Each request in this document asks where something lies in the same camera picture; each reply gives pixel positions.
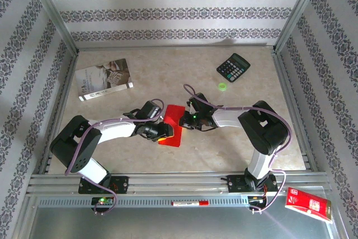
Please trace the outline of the red square paper sheet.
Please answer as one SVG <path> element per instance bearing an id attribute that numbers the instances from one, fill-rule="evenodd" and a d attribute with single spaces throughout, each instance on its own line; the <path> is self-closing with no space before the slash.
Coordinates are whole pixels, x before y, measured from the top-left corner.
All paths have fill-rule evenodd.
<path id="1" fill-rule="evenodd" d="M 158 144 L 163 146 L 179 147 L 181 144 L 182 127 L 179 125 L 180 118 L 184 115 L 185 107 L 168 105 L 164 115 L 164 122 L 173 128 L 173 136 L 162 139 Z"/>

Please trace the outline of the grey metal sheet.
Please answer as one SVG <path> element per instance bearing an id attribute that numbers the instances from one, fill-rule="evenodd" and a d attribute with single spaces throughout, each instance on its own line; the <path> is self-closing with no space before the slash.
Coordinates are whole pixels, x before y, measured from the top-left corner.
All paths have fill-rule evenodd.
<path id="1" fill-rule="evenodd" d="M 246 208 L 40 208 L 30 239 L 339 239 L 335 227 L 275 205 Z"/>

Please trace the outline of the black calculator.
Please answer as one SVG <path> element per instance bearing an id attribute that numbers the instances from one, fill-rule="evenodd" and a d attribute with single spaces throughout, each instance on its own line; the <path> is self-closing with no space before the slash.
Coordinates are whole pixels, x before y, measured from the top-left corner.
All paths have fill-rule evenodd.
<path id="1" fill-rule="evenodd" d="M 216 71 L 228 82 L 233 83 L 250 68 L 250 64 L 239 54 L 233 53 Z"/>

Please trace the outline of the red marker pen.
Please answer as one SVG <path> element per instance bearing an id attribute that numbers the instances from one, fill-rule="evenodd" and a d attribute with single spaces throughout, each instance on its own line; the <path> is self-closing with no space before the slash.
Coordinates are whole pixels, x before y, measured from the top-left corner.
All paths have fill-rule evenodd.
<path id="1" fill-rule="evenodd" d="M 171 203 L 171 205 L 173 207 L 205 207 L 205 206 L 209 206 L 209 201 L 204 200 L 204 201 L 199 201 L 199 200 L 195 200 L 195 201 L 173 201 Z"/>

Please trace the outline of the book with photo cover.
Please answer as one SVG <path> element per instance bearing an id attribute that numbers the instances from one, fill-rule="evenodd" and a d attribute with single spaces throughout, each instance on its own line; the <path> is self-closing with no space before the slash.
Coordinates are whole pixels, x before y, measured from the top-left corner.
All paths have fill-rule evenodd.
<path id="1" fill-rule="evenodd" d="M 75 77 L 81 101 L 134 87 L 124 58 L 77 70 Z"/>

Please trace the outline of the control board with green light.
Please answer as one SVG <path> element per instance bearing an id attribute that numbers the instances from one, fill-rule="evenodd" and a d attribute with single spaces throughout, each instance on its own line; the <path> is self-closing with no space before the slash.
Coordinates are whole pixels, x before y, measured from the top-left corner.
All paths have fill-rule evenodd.
<path id="1" fill-rule="evenodd" d="M 91 201 L 92 206 L 110 206 L 113 204 L 113 197 L 93 197 Z"/>

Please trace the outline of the red paper carton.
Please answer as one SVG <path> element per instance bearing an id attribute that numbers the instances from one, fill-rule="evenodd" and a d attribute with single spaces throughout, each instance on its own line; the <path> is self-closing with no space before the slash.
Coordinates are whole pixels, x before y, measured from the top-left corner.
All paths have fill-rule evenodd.
<path id="1" fill-rule="evenodd" d="M 333 223 L 330 200 L 295 188 L 288 187 L 285 208 L 329 224 Z"/>

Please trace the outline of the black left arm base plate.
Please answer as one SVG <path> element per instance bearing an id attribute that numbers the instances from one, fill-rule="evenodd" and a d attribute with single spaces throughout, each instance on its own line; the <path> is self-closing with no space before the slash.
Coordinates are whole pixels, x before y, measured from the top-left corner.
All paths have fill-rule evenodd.
<path id="1" fill-rule="evenodd" d="M 129 186 L 127 176 L 106 176 L 99 185 L 103 184 L 107 189 L 111 189 L 116 194 L 126 194 Z M 95 186 L 85 179 L 81 179 L 78 188 L 79 194 L 109 194 L 108 191 Z"/>

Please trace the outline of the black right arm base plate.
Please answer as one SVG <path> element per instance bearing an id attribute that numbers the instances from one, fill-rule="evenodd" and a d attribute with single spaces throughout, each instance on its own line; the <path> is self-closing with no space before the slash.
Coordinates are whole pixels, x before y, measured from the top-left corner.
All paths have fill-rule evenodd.
<path id="1" fill-rule="evenodd" d="M 267 174 L 261 179 L 255 179 L 249 175 L 228 175 L 227 186 L 230 193 L 253 193 L 264 191 L 278 191 L 276 177 Z"/>

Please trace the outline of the aluminium back rail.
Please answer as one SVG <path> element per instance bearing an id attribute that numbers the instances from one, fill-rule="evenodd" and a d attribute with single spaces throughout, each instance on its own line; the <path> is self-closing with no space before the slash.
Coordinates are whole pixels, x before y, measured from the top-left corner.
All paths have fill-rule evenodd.
<path id="1" fill-rule="evenodd" d="M 150 49 L 179 49 L 179 48 L 236 48 L 244 46 L 253 47 L 269 47 L 274 48 L 274 45 L 268 45 L 265 43 L 246 43 L 246 44 L 224 44 L 224 43 L 212 43 L 212 44 L 182 44 L 182 45 L 163 45 L 163 46 L 112 46 L 112 47 L 92 47 L 92 48 L 79 48 L 79 52 L 87 51 L 117 51 L 117 50 L 150 50 Z"/>

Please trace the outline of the aluminium side rail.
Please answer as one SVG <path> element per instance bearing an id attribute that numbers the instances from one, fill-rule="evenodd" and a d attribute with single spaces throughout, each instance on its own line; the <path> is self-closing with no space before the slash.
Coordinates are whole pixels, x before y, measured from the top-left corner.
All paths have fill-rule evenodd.
<path id="1" fill-rule="evenodd" d="M 67 68 L 67 72 L 65 74 L 64 83 L 60 88 L 57 101 L 54 105 L 54 115 L 52 117 L 52 121 L 49 125 L 48 129 L 48 137 L 46 139 L 45 148 L 43 154 L 41 156 L 40 162 L 37 166 L 37 170 L 35 174 L 45 174 L 47 172 L 49 166 L 49 159 L 51 159 L 51 150 L 50 144 L 58 135 L 60 130 L 60 125 L 62 122 L 65 105 L 68 99 L 68 95 L 70 92 L 70 87 L 72 84 L 72 79 L 75 73 L 76 65 L 78 62 L 79 52 L 69 62 L 69 66 Z"/>
<path id="2" fill-rule="evenodd" d="M 307 159 L 305 161 L 305 163 L 308 163 L 306 165 L 306 170 L 311 170 L 312 172 L 319 172 L 319 168 L 317 167 L 309 143 L 309 138 L 305 131 L 303 121 L 300 117 L 299 108 L 296 104 L 294 91 L 292 90 L 289 76 L 284 66 L 284 62 L 282 61 L 281 56 L 277 54 L 274 50 L 271 51 L 271 55 L 274 61 L 276 72 L 288 107 L 293 129 L 295 131 L 295 137 L 298 141 L 298 145 L 300 146 L 302 156 L 306 157 Z"/>

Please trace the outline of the aluminium frame post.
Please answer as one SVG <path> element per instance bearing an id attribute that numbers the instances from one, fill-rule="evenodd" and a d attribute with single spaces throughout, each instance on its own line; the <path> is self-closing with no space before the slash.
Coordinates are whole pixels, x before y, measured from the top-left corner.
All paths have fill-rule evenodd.
<path id="1" fill-rule="evenodd" d="M 274 45 L 274 52 L 278 54 L 282 51 L 283 47 L 285 46 L 289 36 L 293 32 L 297 22 L 301 18 L 303 12 L 305 11 L 308 3 L 310 0 L 297 0 L 294 4 L 291 14 L 287 22 L 285 23 L 280 36 L 278 37 L 275 45 Z"/>
<path id="2" fill-rule="evenodd" d="M 58 9 L 56 8 L 53 0 L 40 0 L 43 7 L 45 8 L 49 18 L 54 23 L 56 29 L 59 31 L 62 39 L 66 43 L 67 47 L 71 50 L 72 54 L 77 56 L 78 55 L 78 48 L 72 38 L 69 30 L 66 27 L 66 24 L 60 15 Z"/>

